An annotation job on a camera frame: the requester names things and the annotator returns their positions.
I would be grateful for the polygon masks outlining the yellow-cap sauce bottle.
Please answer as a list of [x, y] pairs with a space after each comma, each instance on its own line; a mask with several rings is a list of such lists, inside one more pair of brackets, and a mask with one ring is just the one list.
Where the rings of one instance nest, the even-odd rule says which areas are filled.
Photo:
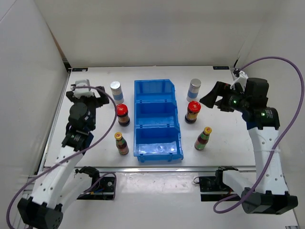
[[197, 140], [194, 144], [195, 149], [197, 150], [204, 150], [206, 147], [210, 134], [212, 133], [212, 128], [211, 127], [205, 127], [204, 130], [201, 132], [201, 134], [197, 137]]
[[126, 155], [129, 153], [129, 148], [127, 145], [126, 140], [122, 136], [121, 132], [117, 132], [114, 134], [115, 140], [116, 140], [116, 147], [118, 149], [118, 152], [120, 155]]

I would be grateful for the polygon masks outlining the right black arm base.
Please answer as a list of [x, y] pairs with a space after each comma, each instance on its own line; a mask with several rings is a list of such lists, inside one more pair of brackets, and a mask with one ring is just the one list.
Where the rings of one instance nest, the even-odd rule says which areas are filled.
[[217, 202], [223, 198], [231, 197], [229, 201], [239, 201], [233, 190], [223, 183], [223, 172], [227, 170], [238, 171], [235, 167], [218, 167], [213, 176], [198, 176], [193, 179], [195, 185], [199, 185], [201, 202]]

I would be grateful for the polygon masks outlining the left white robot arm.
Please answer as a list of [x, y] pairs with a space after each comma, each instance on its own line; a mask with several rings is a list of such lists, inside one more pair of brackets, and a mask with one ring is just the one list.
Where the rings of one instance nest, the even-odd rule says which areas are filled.
[[22, 221], [31, 229], [57, 229], [67, 207], [81, 195], [95, 191], [100, 175], [93, 167], [83, 167], [72, 181], [69, 177], [85, 153], [94, 147], [96, 110], [113, 99], [104, 87], [92, 87], [86, 81], [71, 86], [66, 97], [73, 103], [69, 110], [65, 137], [52, 167], [37, 175], [43, 178], [29, 198], [17, 204]]

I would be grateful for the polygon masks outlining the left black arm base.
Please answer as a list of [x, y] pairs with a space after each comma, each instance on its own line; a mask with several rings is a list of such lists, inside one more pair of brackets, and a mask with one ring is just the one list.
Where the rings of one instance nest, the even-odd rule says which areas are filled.
[[75, 169], [75, 174], [86, 174], [91, 178], [91, 187], [82, 193], [77, 200], [115, 200], [117, 176], [114, 172], [100, 175], [93, 167]]

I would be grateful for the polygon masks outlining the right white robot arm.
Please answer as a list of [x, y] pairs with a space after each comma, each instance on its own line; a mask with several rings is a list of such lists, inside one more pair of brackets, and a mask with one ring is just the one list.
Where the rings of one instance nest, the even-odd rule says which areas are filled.
[[252, 184], [237, 169], [220, 167], [214, 186], [221, 191], [228, 187], [236, 193], [245, 213], [281, 215], [297, 207], [298, 199], [290, 195], [282, 173], [279, 148], [279, 116], [267, 106], [267, 80], [248, 79], [245, 86], [217, 81], [200, 103], [217, 106], [225, 112], [239, 111], [246, 122], [254, 149], [256, 182]]

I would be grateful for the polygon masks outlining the right red-lid sauce jar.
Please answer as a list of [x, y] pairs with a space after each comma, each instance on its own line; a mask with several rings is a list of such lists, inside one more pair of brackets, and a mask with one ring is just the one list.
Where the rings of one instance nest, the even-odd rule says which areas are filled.
[[187, 113], [185, 115], [185, 121], [189, 124], [193, 124], [197, 120], [197, 116], [201, 110], [201, 105], [197, 101], [189, 102], [187, 106]]

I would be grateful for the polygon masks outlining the red-lid sauce jar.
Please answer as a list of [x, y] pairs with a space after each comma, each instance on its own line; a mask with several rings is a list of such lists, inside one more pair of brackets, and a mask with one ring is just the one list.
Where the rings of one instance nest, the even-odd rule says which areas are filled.
[[189, 102], [187, 106], [187, 113], [185, 115], [185, 121], [189, 124], [193, 124], [197, 120], [197, 116], [201, 110], [201, 105], [197, 101]]
[[128, 115], [128, 107], [125, 104], [118, 104], [117, 108], [117, 117], [118, 122], [121, 126], [128, 126], [130, 123], [130, 118]]

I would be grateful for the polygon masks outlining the right white shaker silver cap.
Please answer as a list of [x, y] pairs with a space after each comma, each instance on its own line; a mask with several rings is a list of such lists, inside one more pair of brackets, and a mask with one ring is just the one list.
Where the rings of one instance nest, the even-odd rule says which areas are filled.
[[201, 87], [201, 81], [199, 79], [195, 78], [190, 81], [190, 85], [186, 97], [188, 102], [196, 100], [200, 87]]

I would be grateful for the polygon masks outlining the white shaker silver cap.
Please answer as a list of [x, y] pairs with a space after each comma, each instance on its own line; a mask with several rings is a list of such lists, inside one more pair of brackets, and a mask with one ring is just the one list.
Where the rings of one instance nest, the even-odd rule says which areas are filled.
[[110, 89], [113, 99], [116, 104], [122, 104], [124, 102], [122, 87], [119, 81], [113, 81], [110, 83]]
[[195, 78], [190, 81], [190, 85], [186, 97], [188, 102], [196, 100], [200, 87], [201, 87], [201, 81], [199, 79]]

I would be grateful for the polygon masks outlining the left black corner label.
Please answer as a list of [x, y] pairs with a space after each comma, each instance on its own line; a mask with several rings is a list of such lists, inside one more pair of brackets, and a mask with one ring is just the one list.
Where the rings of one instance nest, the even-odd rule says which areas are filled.
[[72, 68], [72, 72], [87, 72], [88, 68]]

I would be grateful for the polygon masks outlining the black corner label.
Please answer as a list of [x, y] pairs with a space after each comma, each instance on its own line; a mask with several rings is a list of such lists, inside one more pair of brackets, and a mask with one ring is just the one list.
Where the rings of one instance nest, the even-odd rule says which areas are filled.
[[229, 70], [229, 66], [213, 66], [214, 70]]
[[72, 68], [72, 72], [87, 72], [88, 68]]

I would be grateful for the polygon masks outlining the left white shaker silver cap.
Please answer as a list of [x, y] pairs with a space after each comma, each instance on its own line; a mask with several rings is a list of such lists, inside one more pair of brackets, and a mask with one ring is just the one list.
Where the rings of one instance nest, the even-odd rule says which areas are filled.
[[110, 89], [113, 99], [116, 104], [122, 104], [124, 102], [122, 87], [119, 81], [113, 81], [110, 83]]

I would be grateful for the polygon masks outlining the right black corner label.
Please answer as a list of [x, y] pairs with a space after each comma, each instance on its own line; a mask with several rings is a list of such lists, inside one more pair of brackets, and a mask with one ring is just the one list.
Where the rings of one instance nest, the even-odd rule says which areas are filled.
[[214, 70], [229, 70], [229, 66], [213, 66]]

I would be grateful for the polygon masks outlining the blue plastic divided bin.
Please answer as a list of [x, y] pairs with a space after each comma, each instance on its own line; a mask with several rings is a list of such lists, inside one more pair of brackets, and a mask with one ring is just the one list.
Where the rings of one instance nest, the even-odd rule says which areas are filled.
[[141, 163], [183, 160], [175, 87], [169, 79], [134, 82], [133, 155]]

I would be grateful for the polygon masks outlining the front aluminium rail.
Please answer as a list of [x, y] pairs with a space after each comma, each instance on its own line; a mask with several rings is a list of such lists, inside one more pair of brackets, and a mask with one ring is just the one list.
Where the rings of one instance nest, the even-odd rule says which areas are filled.
[[[212, 167], [95, 167], [100, 172], [125, 172], [125, 173], [139, 173], [139, 172], [215, 172], [219, 166]], [[255, 166], [233, 166], [241, 172], [255, 172]], [[44, 167], [37, 169], [34, 174], [48, 169]]]

